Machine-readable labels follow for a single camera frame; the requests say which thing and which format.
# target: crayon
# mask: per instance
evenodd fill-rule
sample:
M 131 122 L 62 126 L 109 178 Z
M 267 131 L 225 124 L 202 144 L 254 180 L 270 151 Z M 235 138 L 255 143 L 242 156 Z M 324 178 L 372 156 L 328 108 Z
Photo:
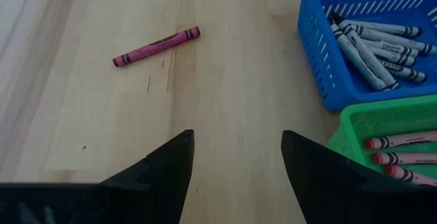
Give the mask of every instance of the crayon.
M 417 49 L 408 48 L 408 47 L 405 47 L 405 46 L 394 45 L 394 44 L 390 44 L 388 42 L 383 42 L 383 41 L 380 41 L 380 40 L 366 40 L 366 39 L 363 39 L 363 42 L 367 46 L 372 46 L 372 47 L 375 47 L 375 48 L 380 48 L 382 50 L 390 51 L 390 52 L 393 52 L 393 53 L 399 53 L 401 55 L 417 57 L 417 55 L 419 54 L 419 51 Z
M 437 164 L 437 153 L 374 153 L 371 159 L 381 165 Z
M 348 20 L 348 22 L 352 25 L 358 25 L 366 29 L 391 33 L 398 36 L 415 37 L 415 36 L 420 36 L 423 32 L 423 30 L 419 27 L 409 27 L 409 26 L 392 25 L 392 24 L 384 24 L 384 23 L 371 23 L 371 22 L 363 22 L 357 20 Z
M 411 184 L 437 186 L 437 180 L 395 165 L 387 165 L 384 171 L 389 176 Z
M 433 46 L 431 44 L 405 39 L 399 36 L 391 35 L 389 33 L 366 29 L 361 26 L 353 25 L 352 27 L 355 29 L 359 36 L 368 40 L 382 40 L 391 44 L 398 44 L 401 46 L 414 48 L 419 50 L 419 52 L 423 54 L 437 53 L 437 46 Z
M 358 36 L 358 34 L 353 30 L 350 24 L 344 21 L 341 16 L 336 13 L 332 13 L 335 23 L 338 23 L 338 27 L 344 32 L 346 37 L 351 41 L 355 48 L 360 53 L 364 61 L 366 61 L 375 71 L 375 73 L 380 76 L 380 78 L 387 84 L 390 89 L 400 88 L 399 83 L 391 76 L 390 72 L 387 71 L 384 66 L 378 61 L 376 56 L 369 50 L 363 40 Z
M 123 67 L 140 59 L 149 57 L 150 55 L 153 55 L 155 53 L 159 53 L 170 47 L 177 46 L 186 41 L 198 38 L 199 36 L 199 28 L 193 27 L 192 29 L 176 33 L 170 37 L 159 40 L 155 43 L 148 44 L 147 46 L 138 48 L 137 50 L 133 50 L 129 53 L 116 57 L 115 59 L 113 59 L 113 63 L 116 67 Z
M 364 145 L 369 150 L 392 148 L 399 145 L 410 143 L 424 143 L 437 141 L 437 131 L 412 132 L 402 135 L 393 135 L 386 137 L 374 137 L 366 140 Z
M 387 61 L 379 60 L 380 63 L 394 76 L 408 79 L 416 83 L 424 83 L 426 81 L 426 74 L 416 70 L 409 69 L 407 67 L 392 64 Z
M 365 77 L 367 82 L 376 91 L 388 91 L 390 88 L 387 84 L 373 71 L 360 56 L 358 50 L 352 45 L 348 38 L 343 34 L 342 30 L 338 26 L 331 22 L 330 28 L 334 32 L 335 39 L 339 45 L 339 48 L 344 52 L 345 56 L 354 64 L 355 68 Z
M 376 55 L 377 58 L 382 59 L 384 61 L 389 61 L 394 64 L 399 64 L 402 66 L 411 66 L 416 61 L 415 58 L 407 55 L 392 53 L 372 46 L 368 46 L 368 48 L 372 53 L 374 53 L 374 55 Z

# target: pink crayon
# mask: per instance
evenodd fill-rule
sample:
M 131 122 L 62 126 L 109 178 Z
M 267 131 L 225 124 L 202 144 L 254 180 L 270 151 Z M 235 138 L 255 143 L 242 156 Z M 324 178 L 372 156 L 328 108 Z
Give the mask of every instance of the pink crayon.
M 419 173 L 415 173 L 411 170 L 403 169 L 395 165 L 386 166 L 385 173 L 398 180 L 409 182 L 411 184 L 416 184 L 416 185 L 426 184 L 431 186 L 437 186 L 436 179 L 421 175 Z
M 371 138 L 364 142 L 364 146 L 369 150 L 374 150 L 391 148 L 410 143 L 423 143 L 431 141 L 437 141 L 437 131 L 414 132 L 402 135 Z
M 381 165 L 437 164 L 437 153 L 375 153 L 371 158 Z
M 148 44 L 147 46 L 138 48 L 137 50 L 133 50 L 130 53 L 126 53 L 119 57 L 116 57 L 115 59 L 113 59 L 113 63 L 116 67 L 123 67 L 135 61 L 149 57 L 150 55 L 153 55 L 155 53 L 159 53 L 160 51 L 163 51 L 170 47 L 177 46 L 186 41 L 195 39 L 199 36 L 200 36 L 199 28 L 193 27 L 192 29 L 188 29 L 186 31 L 176 33 L 173 36 L 167 37 L 155 43 L 151 43 Z

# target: wooden table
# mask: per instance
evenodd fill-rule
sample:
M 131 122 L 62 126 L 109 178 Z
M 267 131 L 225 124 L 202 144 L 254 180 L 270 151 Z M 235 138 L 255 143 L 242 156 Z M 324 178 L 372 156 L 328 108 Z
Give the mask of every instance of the wooden table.
M 299 4 L 0 0 L 0 179 L 98 182 L 192 128 L 182 223 L 304 223 L 281 132 L 326 142 L 336 115 L 296 32 Z M 197 40 L 112 64 L 195 25 Z

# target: wood grain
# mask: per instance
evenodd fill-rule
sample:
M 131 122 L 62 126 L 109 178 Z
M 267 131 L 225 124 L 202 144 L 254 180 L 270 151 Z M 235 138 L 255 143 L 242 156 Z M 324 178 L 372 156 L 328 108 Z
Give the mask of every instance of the wood grain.
M 26 0 L 0 56 L 0 180 L 98 182 L 192 128 L 182 223 L 304 223 L 281 132 L 324 143 L 337 114 L 322 108 L 299 4 Z M 112 64 L 195 25 L 199 39 Z

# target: blue basket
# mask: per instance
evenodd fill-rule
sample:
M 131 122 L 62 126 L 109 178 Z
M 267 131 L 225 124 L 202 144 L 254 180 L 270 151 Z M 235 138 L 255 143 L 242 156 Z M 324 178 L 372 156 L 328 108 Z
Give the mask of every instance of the blue basket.
M 343 59 L 326 19 L 331 11 L 357 20 L 420 26 L 424 32 L 417 40 L 437 46 L 437 0 L 302 0 L 298 30 L 328 110 L 437 93 L 437 55 L 418 57 L 411 67 L 426 73 L 426 82 L 415 84 L 397 79 L 401 89 L 372 90 L 355 67 Z

